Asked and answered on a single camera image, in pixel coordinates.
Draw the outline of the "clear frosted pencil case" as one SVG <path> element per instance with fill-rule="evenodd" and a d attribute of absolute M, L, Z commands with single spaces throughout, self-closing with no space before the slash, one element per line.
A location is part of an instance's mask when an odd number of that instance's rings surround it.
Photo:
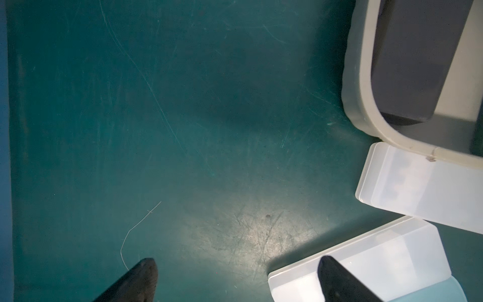
<path fill-rule="evenodd" d="M 271 272 L 268 284 L 274 301 L 324 301 L 317 269 L 326 255 L 383 301 L 446 281 L 452 275 L 436 226 L 404 216 Z"/>

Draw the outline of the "beige storage box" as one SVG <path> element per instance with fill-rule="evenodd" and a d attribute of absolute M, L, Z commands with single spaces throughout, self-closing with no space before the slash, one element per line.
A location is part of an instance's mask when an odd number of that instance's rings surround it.
<path fill-rule="evenodd" d="M 380 1 L 356 1 L 347 38 L 341 98 L 352 124 L 367 135 L 429 160 L 482 169 L 482 157 L 406 137 L 383 118 L 374 99 L 371 70 Z"/>

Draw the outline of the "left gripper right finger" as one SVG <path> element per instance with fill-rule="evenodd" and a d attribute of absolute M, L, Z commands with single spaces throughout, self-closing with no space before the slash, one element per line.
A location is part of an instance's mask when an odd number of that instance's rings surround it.
<path fill-rule="evenodd" d="M 382 302 L 382 299 L 330 255 L 321 258 L 317 274 L 325 301 Z"/>

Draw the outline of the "dark grey pencil case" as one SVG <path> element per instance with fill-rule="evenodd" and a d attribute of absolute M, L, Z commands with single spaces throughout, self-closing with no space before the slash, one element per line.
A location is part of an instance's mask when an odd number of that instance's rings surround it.
<path fill-rule="evenodd" d="M 381 1 L 371 85 L 387 123 L 413 125 L 435 113 L 472 1 Z"/>

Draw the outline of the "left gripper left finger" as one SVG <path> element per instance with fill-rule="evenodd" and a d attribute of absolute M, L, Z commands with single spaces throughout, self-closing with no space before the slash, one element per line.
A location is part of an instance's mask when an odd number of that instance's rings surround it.
<path fill-rule="evenodd" d="M 158 267 L 153 258 L 140 260 L 94 301 L 153 302 L 158 282 Z"/>

